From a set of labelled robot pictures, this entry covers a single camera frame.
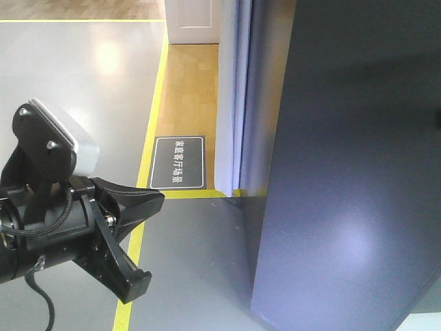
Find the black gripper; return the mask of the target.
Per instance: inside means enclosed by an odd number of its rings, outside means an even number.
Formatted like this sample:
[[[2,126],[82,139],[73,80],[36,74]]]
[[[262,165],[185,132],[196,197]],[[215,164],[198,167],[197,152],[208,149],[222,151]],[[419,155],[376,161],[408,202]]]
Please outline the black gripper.
[[[120,246],[135,227],[158,213],[162,192],[72,177],[42,198],[27,187],[1,187],[1,282],[39,264],[73,261],[123,303],[145,294],[152,274]]]

